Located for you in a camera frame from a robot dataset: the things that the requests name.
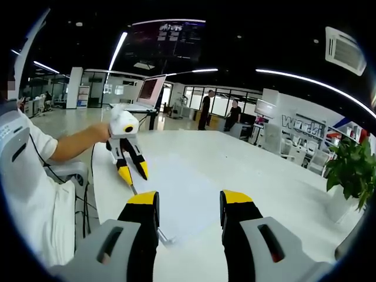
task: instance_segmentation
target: hand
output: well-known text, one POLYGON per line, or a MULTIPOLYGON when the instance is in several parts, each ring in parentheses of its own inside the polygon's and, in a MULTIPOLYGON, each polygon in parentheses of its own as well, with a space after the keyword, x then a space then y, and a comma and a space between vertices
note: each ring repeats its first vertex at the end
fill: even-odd
POLYGON ((106 143, 110 139, 109 125, 106 122, 96 123, 88 128, 96 142, 106 143))

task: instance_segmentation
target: paper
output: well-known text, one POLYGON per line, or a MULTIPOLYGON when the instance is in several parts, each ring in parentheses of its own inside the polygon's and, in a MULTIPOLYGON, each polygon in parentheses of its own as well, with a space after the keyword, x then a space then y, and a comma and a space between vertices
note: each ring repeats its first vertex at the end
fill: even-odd
POLYGON ((147 181, 130 159, 127 163, 138 193, 159 192, 159 229, 164 243, 181 242, 215 222, 220 224, 220 189, 181 157, 149 156, 147 181))

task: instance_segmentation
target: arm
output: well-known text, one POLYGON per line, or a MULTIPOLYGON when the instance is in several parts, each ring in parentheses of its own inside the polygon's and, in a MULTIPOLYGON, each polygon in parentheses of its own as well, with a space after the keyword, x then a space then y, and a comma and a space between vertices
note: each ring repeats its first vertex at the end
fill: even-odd
POLYGON ((110 138, 108 129, 108 123, 97 123, 83 131, 59 139, 51 159, 56 162, 65 162, 78 156, 97 142, 105 143, 110 138))

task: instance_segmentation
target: black ceiling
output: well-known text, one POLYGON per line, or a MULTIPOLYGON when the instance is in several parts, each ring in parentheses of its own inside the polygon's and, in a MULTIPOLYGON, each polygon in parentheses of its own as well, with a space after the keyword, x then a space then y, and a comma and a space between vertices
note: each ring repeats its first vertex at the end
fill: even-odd
MULTIPOLYGON (((205 4, 206 1, 143 1, 108 5, 70 4, 61 1, 51 5, 46 25, 31 50, 29 61, 39 61, 61 73, 73 66, 107 69, 123 31, 134 22, 164 18, 204 19, 207 21, 198 62, 167 60, 165 73, 199 68, 218 68, 215 73, 176 75, 169 80, 184 84, 234 86, 262 90, 275 88, 282 93, 330 108, 364 125, 375 128, 376 122, 348 99, 321 86, 275 75, 256 73, 271 69, 306 76, 329 84, 355 96, 366 105, 375 91, 372 70, 374 52, 366 52, 368 65, 362 76, 325 61, 325 27, 332 26, 358 39, 365 50, 374 50, 369 41, 375 34, 372 14, 367 7, 333 7, 314 5, 230 5, 205 4), (75 23, 82 22, 82 27, 75 23)), ((24 25, 35 20, 43 5, 32 7, 24 25)), ((18 28, 20 34, 27 30, 18 28)), ((15 41, 16 49, 20 41, 15 41)), ((135 59, 126 58, 121 50, 113 70, 160 74, 164 62, 156 61, 152 70, 133 67, 135 59)))

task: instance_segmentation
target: man in black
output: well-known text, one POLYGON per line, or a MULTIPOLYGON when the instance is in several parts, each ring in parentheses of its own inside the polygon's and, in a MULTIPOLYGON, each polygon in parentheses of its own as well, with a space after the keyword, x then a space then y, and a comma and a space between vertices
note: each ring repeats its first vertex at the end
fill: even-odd
POLYGON ((46 91, 46 98, 45 98, 45 104, 44 104, 44 112, 50 110, 51 108, 51 102, 52 102, 52 95, 46 91))
POLYGON ((201 104, 201 117, 199 121, 199 130, 205 130, 205 125, 207 117, 209 115, 210 108, 210 98, 214 97, 215 93, 212 90, 209 90, 208 95, 204 97, 201 104))
POLYGON ((233 101, 233 106, 227 114, 226 122, 224 124, 224 131, 230 131, 235 123, 240 122, 241 107, 237 105, 237 101, 233 101))

